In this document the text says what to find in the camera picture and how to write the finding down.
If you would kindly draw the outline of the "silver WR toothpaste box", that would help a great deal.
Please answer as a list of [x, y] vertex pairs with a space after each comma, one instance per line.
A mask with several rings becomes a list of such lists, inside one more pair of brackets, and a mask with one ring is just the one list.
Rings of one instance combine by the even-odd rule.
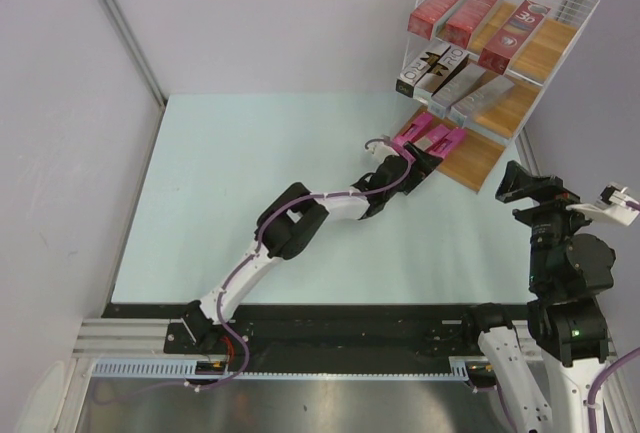
[[395, 90], [409, 98], [414, 95], [417, 83], [431, 71], [439, 59], [450, 49], [448, 42], [432, 40], [407, 66], [396, 79]]

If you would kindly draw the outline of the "plain silver toothpaste box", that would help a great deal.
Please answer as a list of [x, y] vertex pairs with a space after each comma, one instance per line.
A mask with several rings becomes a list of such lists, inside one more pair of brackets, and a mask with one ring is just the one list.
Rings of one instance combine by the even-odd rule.
[[444, 119], [452, 106], [471, 93], [480, 83], [486, 69], [469, 63], [435, 93], [428, 105], [428, 111]]

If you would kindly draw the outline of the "pink toothpaste box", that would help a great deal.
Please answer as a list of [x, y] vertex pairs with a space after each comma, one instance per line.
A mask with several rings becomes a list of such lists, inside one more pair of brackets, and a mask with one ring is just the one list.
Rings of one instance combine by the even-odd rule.
[[392, 147], [399, 151], [407, 142], [415, 143], [428, 131], [433, 120], [434, 117], [429, 112], [421, 112], [393, 138]]
[[438, 144], [450, 133], [450, 129], [444, 124], [439, 124], [433, 129], [426, 132], [420, 139], [414, 142], [414, 145], [423, 151], [428, 151], [432, 146]]
[[450, 133], [438, 144], [432, 146], [427, 153], [441, 157], [443, 160], [453, 152], [466, 138], [466, 130], [463, 128], [450, 129]]

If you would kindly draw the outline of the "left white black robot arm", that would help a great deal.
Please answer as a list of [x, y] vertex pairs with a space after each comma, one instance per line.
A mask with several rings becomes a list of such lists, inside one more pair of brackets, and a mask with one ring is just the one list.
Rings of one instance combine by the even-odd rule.
[[380, 147], [386, 156], [347, 190], [313, 193], [296, 182], [259, 216], [240, 263], [210, 293], [189, 303], [181, 316], [191, 346], [202, 353], [214, 350], [221, 328], [248, 293], [273, 267], [302, 253], [324, 224], [377, 215], [396, 194], [411, 193], [444, 160], [434, 146], [423, 150], [412, 142], [394, 148], [390, 140], [376, 138], [365, 147]]

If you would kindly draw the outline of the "silver O toothpaste box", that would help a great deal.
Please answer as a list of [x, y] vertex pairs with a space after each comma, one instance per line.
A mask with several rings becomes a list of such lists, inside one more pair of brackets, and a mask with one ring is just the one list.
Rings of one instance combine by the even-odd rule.
[[458, 46], [451, 46], [416, 84], [413, 98], [427, 103], [442, 87], [444, 87], [468, 63], [469, 52]]

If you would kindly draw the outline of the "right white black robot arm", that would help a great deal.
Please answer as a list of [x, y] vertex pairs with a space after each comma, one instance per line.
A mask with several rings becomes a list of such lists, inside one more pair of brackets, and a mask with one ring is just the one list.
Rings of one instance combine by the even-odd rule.
[[612, 288], [615, 251], [584, 232], [594, 221], [616, 222], [609, 202], [584, 203], [556, 176], [534, 176], [508, 162], [495, 197], [531, 199], [514, 218], [530, 229], [527, 328], [541, 351], [549, 391], [527, 366], [514, 323], [500, 304], [468, 310], [463, 346], [483, 354], [517, 432], [594, 432], [604, 424], [599, 378], [609, 355], [605, 317], [596, 297]]

